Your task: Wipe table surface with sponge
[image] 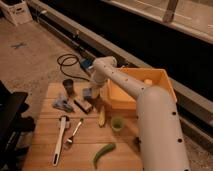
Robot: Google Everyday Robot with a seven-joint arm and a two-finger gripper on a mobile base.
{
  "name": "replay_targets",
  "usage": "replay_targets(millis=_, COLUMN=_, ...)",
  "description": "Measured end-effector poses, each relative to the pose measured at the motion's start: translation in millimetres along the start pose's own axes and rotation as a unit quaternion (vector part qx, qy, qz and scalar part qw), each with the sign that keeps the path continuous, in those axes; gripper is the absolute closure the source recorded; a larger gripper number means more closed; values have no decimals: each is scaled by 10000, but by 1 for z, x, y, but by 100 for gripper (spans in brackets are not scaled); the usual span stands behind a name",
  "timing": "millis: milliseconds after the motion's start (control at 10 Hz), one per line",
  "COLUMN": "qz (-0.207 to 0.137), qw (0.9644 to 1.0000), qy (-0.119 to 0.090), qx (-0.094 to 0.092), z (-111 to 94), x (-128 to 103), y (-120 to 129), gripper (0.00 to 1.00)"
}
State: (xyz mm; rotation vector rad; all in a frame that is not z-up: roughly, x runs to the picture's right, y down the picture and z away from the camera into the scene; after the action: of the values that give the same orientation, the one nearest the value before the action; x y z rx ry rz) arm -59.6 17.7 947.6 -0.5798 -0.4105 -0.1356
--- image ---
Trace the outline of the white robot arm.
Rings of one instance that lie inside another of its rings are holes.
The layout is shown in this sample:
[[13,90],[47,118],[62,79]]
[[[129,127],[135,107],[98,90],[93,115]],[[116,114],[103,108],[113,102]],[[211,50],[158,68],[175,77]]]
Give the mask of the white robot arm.
[[107,80],[136,101],[143,171],[191,171],[177,98],[164,69],[118,68],[113,56],[96,58],[92,87]]

